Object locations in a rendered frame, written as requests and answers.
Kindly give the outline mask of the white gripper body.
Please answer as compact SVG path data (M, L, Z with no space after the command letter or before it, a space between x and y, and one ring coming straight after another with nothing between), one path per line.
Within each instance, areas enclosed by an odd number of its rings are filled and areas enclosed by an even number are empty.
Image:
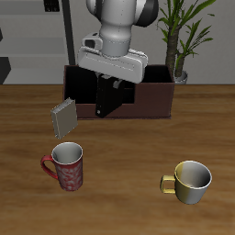
M127 55L108 58L99 50L81 47L78 51L78 65L81 68L106 74L122 80L139 84L143 77L148 56L141 51L129 49Z

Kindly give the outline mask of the black book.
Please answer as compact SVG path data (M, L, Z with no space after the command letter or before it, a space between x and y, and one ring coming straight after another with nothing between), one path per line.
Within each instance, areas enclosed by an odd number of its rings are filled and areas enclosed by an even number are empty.
M113 83L117 79L116 77L104 79L98 76L95 114L100 118L104 118L122 105L125 81L122 80L119 88L116 89L113 88Z

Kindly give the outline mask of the dark brown desk caddy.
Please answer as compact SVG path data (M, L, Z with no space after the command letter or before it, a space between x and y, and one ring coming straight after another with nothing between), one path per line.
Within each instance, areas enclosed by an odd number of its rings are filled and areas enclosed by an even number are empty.
M77 65L64 66L63 99L75 101L78 119L95 114L97 76ZM148 65L140 84L125 82L122 105L105 119L170 118L174 81L166 65Z

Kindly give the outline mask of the grey book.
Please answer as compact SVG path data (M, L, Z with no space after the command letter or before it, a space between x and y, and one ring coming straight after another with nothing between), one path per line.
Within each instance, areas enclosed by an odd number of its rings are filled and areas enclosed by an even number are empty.
M77 127L75 101L67 98L50 111L55 137L61 140Z

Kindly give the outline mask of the green pot plant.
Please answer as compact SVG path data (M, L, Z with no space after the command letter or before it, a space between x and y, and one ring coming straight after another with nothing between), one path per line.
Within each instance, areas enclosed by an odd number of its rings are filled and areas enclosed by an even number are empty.
M183 70L185 58L189 55L196 56L195 48L204 42L211 41L208 38L210 26L196 33L201 19L188 25L188 22L203 9L214 4L216 0L205 0L200 3L196 0L188 9L185 8L185 0L166 0L167 11L160 8L163 13L158 22L165 25L161 28L167 44L165 64L169 67L176 84L186 84L188 74Z

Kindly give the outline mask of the grey shelf unit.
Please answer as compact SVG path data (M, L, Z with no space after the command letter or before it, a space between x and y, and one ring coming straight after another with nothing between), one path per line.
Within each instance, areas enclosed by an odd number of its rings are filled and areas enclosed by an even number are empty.
M70 0L0 0L0 84L62 84L74 64Z

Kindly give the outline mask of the red patterned mug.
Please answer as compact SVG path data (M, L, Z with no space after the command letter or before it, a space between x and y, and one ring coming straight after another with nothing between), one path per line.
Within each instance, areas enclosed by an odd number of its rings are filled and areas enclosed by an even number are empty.
M76 191L83 184L83 148L77 143L57 145L51 155L41 158L40 165L65 191Z

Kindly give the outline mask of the yellow and white mug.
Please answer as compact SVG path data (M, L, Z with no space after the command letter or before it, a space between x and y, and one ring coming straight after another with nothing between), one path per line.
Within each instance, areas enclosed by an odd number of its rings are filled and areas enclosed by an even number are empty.
M204 164L184 161L175 166L174 175L162 176L160 189L165 194L175 194L187 205L193 205L200 201L211 181L212 174Z

